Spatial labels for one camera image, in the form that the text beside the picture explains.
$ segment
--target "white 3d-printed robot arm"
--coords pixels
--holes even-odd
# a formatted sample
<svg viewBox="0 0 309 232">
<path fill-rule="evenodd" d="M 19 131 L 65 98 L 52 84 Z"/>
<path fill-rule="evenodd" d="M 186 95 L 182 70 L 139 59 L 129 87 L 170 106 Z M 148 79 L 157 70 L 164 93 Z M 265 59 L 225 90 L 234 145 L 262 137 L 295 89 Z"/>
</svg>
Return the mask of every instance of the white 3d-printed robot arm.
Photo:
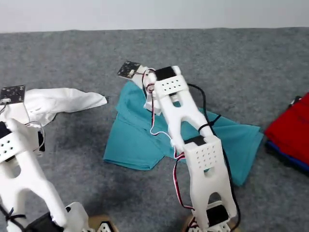
<svg viewBox="0 0 309 232">
<path fill-rule="evenodd" d="M 230 231 L 226 223 L 237 215 L 237 208 L 221 140 L 207 126 L 209 122 L 198 110 L 179 67 L 166 67 L 150 72 L 147 67 L 127 61 L 118 75 L 131 79 L 140 88 L 143 88 L 143 83 L 144 89 L 151 90 L 146 91 L 144 108 L 153 110 L 156 114 L 163 113 L 172 145 L 185 155 L 190 174 L 190 196 L 194 208 L 192 213 L 199 229 L 204 232 Z M 180 107 L 175 106 L 174 102 L 179 102 Z M 199 131 L 200 136 L 184 141 L 181 136 L 182 121 L 190 123 Z M 209 203 L 213 193 L 218 193 L 221 200 Z"/>
<path fill-rule="evenodd" d="M 35 143 L 38 140 L 36 129 L 26 127 L 15 119 L 9 119 L 6 121 L 6 129 L 2 126 L 3 131 L 8 133 L 0 138 L 0 196 L 4 210 L 12 210 L 12 216 L 24 215 L 26 192 L 30 190 L 45 201 L 50 214 L 30 226 L 25 218 L 15 218 L 25 231 L 31 231 L 34 227 L 36 231 L 43 232 L 42 224 L 46 223 L 46 231 L 49 229 L 48 231 L 56 232 L 92 232 L 88 227 L 88 215 L 83 206 L 80 203 L 72 203 L 65 207 L 56 189 L 40 168 L 33 152 L 33 149 L 38 147 L 38 143 Z M 21 172 L 18 176 L 13 173 L 14 165 L 20 167 Z M 8 219 L 7 231 L 20 232 L 22 229 Z"/>
</svg>

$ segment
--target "black cable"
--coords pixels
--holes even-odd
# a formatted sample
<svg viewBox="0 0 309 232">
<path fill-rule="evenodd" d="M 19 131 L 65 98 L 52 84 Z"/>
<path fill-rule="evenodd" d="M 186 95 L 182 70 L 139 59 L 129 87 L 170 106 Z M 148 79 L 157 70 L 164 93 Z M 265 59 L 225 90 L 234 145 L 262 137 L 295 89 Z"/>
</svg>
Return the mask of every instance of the black cable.
<svg viewBox="0 0 309 232">
<path fill-rule="evenodd" d="M 205 94 L 204 90 L 202 90 L 200 87 L 198 87 L 196 85 L 193 85 L 193 84 L 190 84 L 190 83 L 188 83 L 188 86 L 196 88 L 196 89 L 198 89 L 201 92 L 202 97 L 203 97 L 203 113 L 204 113 L 204 116 L 205 116 L 206 120 L 209 122 L 209 119 L 208 119 L 208 116 L 207 116 L 207 113 L 206 113 L 206 94 Z M 210 127 L 212 133 L 216 136 L 216 132 L 213 130 L 212 125 L 209 125 L 209 127 Z M 234 193 L 234 186 L 233 186 L 233 182 L 232 182 L 232 174 L 231 174 L 230 164 L 228 162 L 228 159 L 227 159 L 227 156 L 226 156 L 226 153 L 225 153 L 225 150 L 223 149 L 223 147 L 222 147 L 222 150 L 223 150 L 223 156 L 224 156 L 224 160 L 225 160 L 226 167 L 227 167 L 228 177 L 229 177 L 229 180 L 230 180 L 232 197 L 233 197 L 233 200 L 235 202 L 235 206 L 236 206 L 236 210 L 237 210 L 237 214 L 238 214 L 237 223 L 231 229 L 231 231 L 234 231 L 240 225 L 241 214 L 240 214 L 240 208 L 239 208 L 239 205 L 238 205 L 238 202 L 236 200 L 235 193 Z"/>
<path fill-rule="evenodd" d="M 212 127 L 212 126 L 215 124 L 215 122 L 216 122 L 219 118 L 221 118 L 221 115 L 218 115 L 213 121 L 208 122 L 208 123 L 202 125 L 200 128 L 198 128 L 198 133 L 200 133 L 200 131 L 201 131 L 204 127 L 207 127 L 207 126 Z"/>
<path fill-rule="evenodd" d="M 25 231 L 25 228 L 22 226 L 22 224 L 20 224 L 18 221 L 15 220 L 15 218 L 26 218 L 25 215 L 22 215 L 22 214 L 12 215 L 14 208 L 12 208 L 9 213 L 7 213 L 1 204 L 0 204 L 0 211 L 5 216 L 6 221 L 11 221 L 13 224 L 15 224 L 20 229 L 21 232 Z"/>
<path fill-rule="evenodd" d="M 4 104 L 4 107 L 0 110 L 0 114 L 3 113 L 3 111 L 5 110 L 7 104 L 8 104 L 8 103 L 5 103 L 5 104 Z"/>
</svg>

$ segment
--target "blue cloth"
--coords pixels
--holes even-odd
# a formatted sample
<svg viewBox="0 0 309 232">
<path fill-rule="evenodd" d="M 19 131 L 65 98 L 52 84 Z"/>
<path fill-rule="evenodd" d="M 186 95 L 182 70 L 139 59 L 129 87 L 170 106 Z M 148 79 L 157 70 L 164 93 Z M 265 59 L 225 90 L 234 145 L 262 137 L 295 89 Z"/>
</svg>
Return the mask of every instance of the blue cloth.
<svg viewBox="0 0 309 232">
<path fill-rule="evenodd" d="M 152 169 L 164 156 L 173 158 L 173 148 L 167 136 L 152 136 L 151 112 L 143 108 L 143 91 L 128 82 L 121 91 L 116 107 L 118 114 L 105 149 L 104 160 L 137 170 Z M 217 115 L 207 112 L 209 120 Z M 232 179 L 242 185 L 251 169 L 256 151 L 263 134 L 259 127 L 241 125 L 221 117 L 213 126 L 228 157 Z M 168 126 L 162 115 L 155 116 L 154 132 L 167 131 Z M 198 136 L 198 131 L 183 122 L 181 134 L 184 140 Z"/>
<path fill-rule="evenodd" d="M 280 151 L 280 148 L 275 145 L 272 141 L 268 140 L 266 142 L 266 144 L 271 147 L 278 155 L 283 156 L 284 158 L 288 159 L 292 164 L 296 165 L 298 168 L 300 168 L 301 170 L 305 171 L 305 172 L 309 172 L 309 166 L 305 163 L 303 163 L 302 161 L 295 159 L 283 152 Z"/>
</svg>

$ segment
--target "wire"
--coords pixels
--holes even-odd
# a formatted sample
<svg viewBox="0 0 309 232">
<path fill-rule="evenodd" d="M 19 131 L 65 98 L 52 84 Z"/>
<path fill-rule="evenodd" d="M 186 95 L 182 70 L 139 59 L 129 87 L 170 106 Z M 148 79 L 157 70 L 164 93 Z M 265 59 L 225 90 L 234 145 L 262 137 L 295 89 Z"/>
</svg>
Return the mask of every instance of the wire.
<svg viewBox="0 0 309 232">
<path fill-rule="evenodd" d="M 193 88 L 196 88 L 198 89 L 201 94 L 202 94 L 202 97 L 203 97 L 203 112 L 204 112 L 204 116 L 206 118 L 206 120 L 209 122 L 209 118 L 207 116 L 207 112 L 206 112 L 206 94 L 204 92 L 204 90 L 202 90 L 200 87 L 196 86 L 196 85 L 193 85 L 193 84 L 190 84 L 188 83 L 188 86 L 191 86 Z M 212 133 L 216 136 L 216 132 L 213 130 L 212 126 L 210 125 L 209 126 Z M 234 231 L 240 224 L 240 221 L 241 221 L 241 213 L 240 213 L 240 208 L 239 208 L 239 205 L 238 205 L 238 202 L 237 202 L 237 199 L 235 197 L 235 192 L 234 192 L 234 186 L 233 186 L 233 182 L 232 182 L 232 174 L 231 174 L 231 168 L 230 168 L 230 164 L 228 162 L 228 159 L 227 159 L 227 156 L 226 156 L 226 153 L 225 153 L 225 150 L 223 149 L 222 147 L 222 150 L 223 150 L 223 157 L 224 157 L 224 160 L 225 160 L 225 163 L 226 163 L 226 167 L 227 167 L 227 172 L 228 172 L 228 177 L 229 177 L 229 180 L 230 180 L 230 186 L 231 186 L 231 192 L 232 192 L 232 197 L 233 197 L 233 200 L 234 200 L 234 203 L 235 203 L 235 206 L 236 206 L 236 210 L 237 210 L 237 214 L 238 214 L 238 220 L 237 220 L 237 223 L 235 224 L 235 226 L 233 228 L 231 228 L 231 231 Z"/>
<path fill-rule="evenodd" d="M 22 226 L 22 224 L 20 224 L 18 221 L 15 220 L 15 218 L 26 218 L 25 215 L 13 215 L 12 216 L 14 208 L 12 208 L 9 213 L 7 213 L 1 204 L 0 204 L 0 211 L 5 216 L 6 221 L 10 221 L 13 224 L 15 224 L 21 230 L 21 232 L 25 231 L 25 228 Z"/>
<path fill-rule="evenodd" d="M 178 164 L 178 162 L 181 161 L 182 159 L 185 159 L 185 157 L 184 157 L 184 155 L 183 155 L 183 152 L 182 152 L 181 155 L 176 159 L 176 163 L 175 163 L 174 168 L 173 168 L 173 181 L 174 181 L 174 186 L 175 186 L 175 189 L 176 189 L 178 201 L 179 201 L 179 203 L 181 204 L 181 206 L 182 206 L 183 208 L 186 208 L 186 209 L 194 210 L 194 208 L 193 208 L 192 206 L 188 206 L 188 205 L 184 205 L 184 204 L 183 204 L 183 201 L 182 201 L 182 198 L 181 198 L 181 195 L 180 195 L 180 189 L 179 189 L 178 181 L 177 181 L 177 164 Z"/>
<path fill-rule="evenodd" d="M 171 141 L 171 145 L 172 145 L 172 138 L 170 137 L 170 135 L 169 134 L 167 134 L 166 132 L 164 132 L 164 131 L 159 131 L 159 132 L 153 132 L 153 129 L 154 129 L 154 127 L 155 127 L 155 107 L 154 107 L 154 97 L 153 97 L 153 95 L 152 95 L 152 92 L 153 92 L 153 90 L 151 91 L 151 98 L 152 98 L 152 116 L 151 116 L 151 128 L 150 128 L 150 134 L 151 135 L 153 135 L 153 136 L 157 136 L 157 135 L 159 135 L 159 134 L 164 134 L 164 135 L 166 135 L 168 138 L 169 138 L 169 140 Z M 180 154 L 180 155 L 178 155 L 177 156 L 177 150 L 176 150 L 176 147 L 174 146 L 174 145 L 172 145 L 172 147 L 174 148 L 174 158 L 175 159 L 178 159 L 180 156 L 182 156 L 182 154 Z"/>
<path fill-rule="evenodd" d="M 196 218 L 192 217 L 190 222 L 189 222 L 189 224 L 188 224 L 188 226 L 187 226 L 187 228 L 186 228 L 186 232 L 188 232 L 190 229 L 195 229 L 197 227 L 198 227 L 198 225 L 197 225 Z"/>
<path fill-rule="evenodd" d="M 155 126 L 155 107 L 154 107 L 154 97 L 153 97 L 153 89 L 152 90 L 148 90 L 148 87 L 151 86 L 151 84 L 149 84 L 146 88 L 147 91 L 149 91 L 151 93 L 151 97 L 152 97 L 152 117 L 151 117 L 151 128 L 150 128 L 150 134 L 153 135 L 153 136 L 157 136 L 159 134 L 164 134 L 166 135 L 170 142 L 171 142 L 171 145 L 172 145 L 172 138 L 170 137 L 169 134 L 167 134 L 166 132 L 164 131 L 159 131 L 159 132 L 153 132 L 153 129 L 154 129 L 154 126 Z M 187 205 L 184 205 L 183 204 L 183 201 L 182 201 L 182 198 L 181 198 L 181 194 L 180 194 L 180 189 L 179 189 L 179 186 L 178 186 L 178 181 L 177 181 L 177 163 L 184 159 L 184 155 L 183 155 L 183 152 L 177 156 L 177 150 L 176 150 L 176 147 L 174 145 L 172 145 L 173 148 L 174 148 L 174 158 L 176 159 L 176 163 L 174 165 L 174 168 L 173 168 L 173 181 L 174 181 L 174 186 L 175 186 L 175 190 L 176 190 L 176 195 L 177 195 L 177 198 L 178 198 L 178 201 L 180 203 L 180 205 L 186 209 L 193 209 L 194 208 L 192 206 L 187 206 Z"/>
<path fill-rule="evenodd" d="M 8 104 L 7 102 L 4 104 L 4 107 L 0 110 L 0 114 L 2 114 L 4 112 L 7 104 Z"/>
<path fill-rule="evenodd" d="M 32 123 L 32 124 L 37 124 L 38 126 L 40 126 L 41 133 L 42 133 L 42 136 L 43 136 L 43 141 L 42 141 L 42 143 L 39 145 L 38 148 L 36 148 L 36 149 L 33 150 L 33 151 L 36 151 L 36 150 L 39 150 L 39 149 L 44 145 L 44 143 L 45 143 L 45 130 L 44 130 L 42 124 L 41 124 L 39 121 L 31 121 L 31 122 L 28 122 L 28 123 L 25 124 L 25 126 L 29 126 L 31 123 Z"/>
<path fill-rule="evenodd" d="M 140 73 L 140 72 L 137 72 L 137 74 L 142 74 L 142 77 L 141 77 L 141 85 L 142 85 L 142 89 L 143 89 L 143 92 L 144 92 L 144 96 L 145 96 L 145 99 L 147 98 L 147 94 L 146 94 L 146 88 L 144 86 L 144 78 L 145 76 L 147 76 L 149 73 L 147 73 L 148 71 L 155 71 L 155 69 L 153 68 L 147 68 L 143 73 Z"/>
</svg>

